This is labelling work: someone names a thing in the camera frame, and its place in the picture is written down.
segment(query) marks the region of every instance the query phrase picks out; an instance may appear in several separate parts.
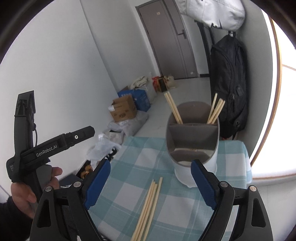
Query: white wall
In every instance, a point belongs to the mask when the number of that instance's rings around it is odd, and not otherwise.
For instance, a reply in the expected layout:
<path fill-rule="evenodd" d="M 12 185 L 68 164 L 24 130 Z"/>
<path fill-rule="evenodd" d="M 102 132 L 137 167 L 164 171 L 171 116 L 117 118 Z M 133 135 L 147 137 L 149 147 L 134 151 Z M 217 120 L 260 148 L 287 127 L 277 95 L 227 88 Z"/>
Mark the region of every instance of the white wall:
<path fill-rule="evenodd" d="M 244 142 L 249 156 L 253 157 L 256 151 L 254 149 L 262 139 L 260 135 L 265 132 L 266 120 L 267 122 L 269 120 L 270 104 L 272 107 L 274 100 L 272 87 L 274 87 L 273 83 L 276 84 L 274 77 L 277 69 L 276 65 L 274 67 L 276 56 L 272 51 L 274 39 L 270 38 L 268 30 L 270 23 L 266 22 L 262 10 L 253 2 L 242 0 L 242 3 L 246 11 L 246 19 L 237 31 L 237 38 L 244 44 L 247 54 L 249 115 L 246 128 L 238 134 L 238 139 Z M 216 42 L 228 34 L 227 31 L 220 29 L 213 29 L 213 33 Z"/>
<path fill-rule="evenodd" d="M 155 71 L 127 0 L 81 0 L 91 32 L 117 91 Z"/>
<path fill-rule="evenodd" d="M 152 60 L 153 63 L 153 67 L 155 69 L 155 73 L 157 75 L 159 75 L 159 69 L 157 66 L 157 62 L 156 59 L 154 57 L 153 54 L 153 50 L 151 48 L 149 39 L 147 37 L 147 34 L 145 32 L 145 28 L 141 22 L 141 19 L 139 17 L 139 14 L 136 10 L 137 6 L 140 6 L 141 4 L 144 4 L 146 2 L 149 2 L 150 0 L 128 0 L 131 9 L 134 13 L 134 16 L 136 18 L 136 21 L 138 23 L 138 26 L 140 28 L 140 31 L 143 35 L 147 50 L 149 52 L 150 58 Z M 196 67 L 197 67 L 197 72 L 199 74 L 207 74 L 208 72 L 208 67 L 207 67 L 207 61 L 206 61 L 206 55 L 205 55 L 205 48 L 201 39 L 201 35 L 200 35 L 200 31 L 198 29 L 198 26 L 196 23 L 194 23 L 194 20 L 190 17 L 187 16 L 183 16 L 183 21 L 185 24 L 185 28 L 187 30 L 188 36 L 189 36 L 189 40 L 191 42 L 192 45 L 192 50 L 193 50 L 193 54 L 194 54 L 194 58 L 195 58 L 195 62 L 196 62 Z"/>
<path fill-rule="evenodd" d="M 55 0 L 19 34 L 0 65 L 0 184 L 10 192 L 17 95 L 34 90 L 38 143 L 91 125 L 102 131 L 117 97 L 79 0 Z M 77 169 L 95 138 L 51 158 L 64 175 Z"/>

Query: door frame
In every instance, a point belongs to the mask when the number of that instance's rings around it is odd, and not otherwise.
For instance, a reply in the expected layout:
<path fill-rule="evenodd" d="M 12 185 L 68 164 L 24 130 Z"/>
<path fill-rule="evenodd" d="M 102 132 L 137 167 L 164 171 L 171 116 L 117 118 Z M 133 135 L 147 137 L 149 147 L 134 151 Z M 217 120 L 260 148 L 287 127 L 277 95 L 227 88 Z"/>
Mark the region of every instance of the door frame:
<path fill-rule="evenodd" d="M 154 49 L 154 47 L 153 47 L 152 41 L 151 41 L 150 36 L 149 36 L 149 32 L 148 32 L 148 30 L 147 30 L 147 28 L 146 28 L 146 25 L 145 25 L 145 23 L 144 23 L 144 20 L 143 20 L 143 18 L 142 18 L 142 16 L 141 16 L 141 14 L 140 14 L 140 10 L 139 10 L 139 9 L 140 9 L 141 7 L 143 7 L 143 6 L 146 6 L 146 5 L 149 5 L 149 4 L 153 3 L 153 2 L 158 2 L 158 1 L 162 1 L 162 3 L 164 4 L 165 9 L 167 10 L 168 15 L 169 15 L 169 17 L 170 17 L 170 20 L 171 20 L 171 22 L 172 22 L 172 24 L 173 24 L 173 27 L 174 27 L 175 33 L 176 33 L 176 35 L 178 35 L 177 28 L 176 28 L 176 26 L 175 26 L 175 23 L 174 23 L 174 21 L 173 21 L 173 18 L 172 18 L 172 16 L 171 16 L 170 11 L 169 11 L 169 9 L 168 9 L 168 7 L 167 7 L 167 5 L 166 5 L 166 3 L 165 3 L 164 0 L 151 0 L 151 1 L 145 2 L 145 3 L 143 3 L 143 4 L 139 5 L 139 6 L 136 6 L 136 10 L 137 10 L 137 13 L 138 13 L 138 15 L 139 15 L 139 17 L 140 17 L 140 19 L 141 19 L 142 25 L 143 25 L 143 27 L 144 27 L 144 29 L 145 29 L 145 32 L 146 32 L 147 38 L 148 38 L 148 40 L 149 40 L 150 46 L 151 46 L 152 51 L 153 51 L 154 58 L 155 58 L 156 63 L 157 63 L 158 70 L 159 70 L 159 72 L 160 72 L 160 75 L 163 76 L 163 73 L 161 72 L 161 68 L 160 68 L 160 65 L 159 65 L 159 62 L 158 62 L 158 58 L 157 58 L 157 56 L 156 56 L 155 49 Z M 186 79 L 199 78 L 200 75 L 199 75 L 199 73 L 197 72 L 197 66 L 196 66 L 196 61 L 195 61 L 195 57 L 194 57 L 194 54 L 193 54 L 193 49 L 192 49 L 192 46 L 191 46 L 191 42 L 190 42 L 190 39 L 189 39 L 189 35 L 188 35 L 188 32 L 187 32 L 187 29 L 186 29 L 185 23 L 184 23 L 184 21 L 183 21 L 182 15 L 181 15 L 181 13 L 180 13 L 180 11 L 179 11 L 179 8 L 178 8 L 178 6 L 177 6 L 175 0 L 170 0 L 170 1 L 173 1 L 174 5 L 176 6 L 176 8 L 177 8 L 177 10 L 178 10 L 179 16 L 180 16 L 181 21 L 182 21 L 182 23 L 183 23 L 183 27 L 184 27 L 185 34 L 186 34 L 187 39 L 188 39 L 188 42 L 189 42 L 189 46 L 190 46 L 191 54 L 192 54 L 192 57 L 193 57 L 193 61 L 194 61 L 194 69 L 195 69 L 195 72 L 196 72 L 196 77 L 187 77 Z"/>

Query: hanging white cloth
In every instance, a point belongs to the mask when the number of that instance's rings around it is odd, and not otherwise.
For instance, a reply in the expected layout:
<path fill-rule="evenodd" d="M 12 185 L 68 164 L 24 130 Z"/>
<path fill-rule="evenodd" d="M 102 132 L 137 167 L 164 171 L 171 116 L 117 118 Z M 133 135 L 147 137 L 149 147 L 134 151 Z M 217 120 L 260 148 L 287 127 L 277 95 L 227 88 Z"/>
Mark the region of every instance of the hanging white cloth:
<path fill-rule="evenodd" d="M 176 0 L 181 14 L 190 16 L 208 27 L 238 30 L 245 19 L 240 0 Z"/>

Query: sleeve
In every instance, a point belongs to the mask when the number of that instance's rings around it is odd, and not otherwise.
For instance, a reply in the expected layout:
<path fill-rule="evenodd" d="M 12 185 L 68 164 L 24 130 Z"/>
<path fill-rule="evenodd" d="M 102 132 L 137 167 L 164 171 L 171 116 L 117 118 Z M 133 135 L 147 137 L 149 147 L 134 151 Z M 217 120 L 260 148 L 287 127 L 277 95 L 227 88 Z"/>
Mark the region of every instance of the sleeve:
<path fill-rule="evenodd" d="M 0 236 L 2 241 L 25 241 L 31 231 L 33 220 L 23 214 L 12 197 L 0 204 Z"/>

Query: gray door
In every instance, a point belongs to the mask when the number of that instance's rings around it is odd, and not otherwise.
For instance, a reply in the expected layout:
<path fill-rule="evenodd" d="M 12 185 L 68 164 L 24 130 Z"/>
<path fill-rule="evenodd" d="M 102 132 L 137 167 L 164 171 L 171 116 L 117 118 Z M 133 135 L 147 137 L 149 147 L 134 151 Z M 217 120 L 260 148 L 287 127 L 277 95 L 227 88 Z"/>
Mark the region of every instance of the gray door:
<path fill-rule="evenodd" d="M 173 0 L 138 8 L 162 75 L 175 79 L 197 77 L 196 65 L 179 10 Z"/>

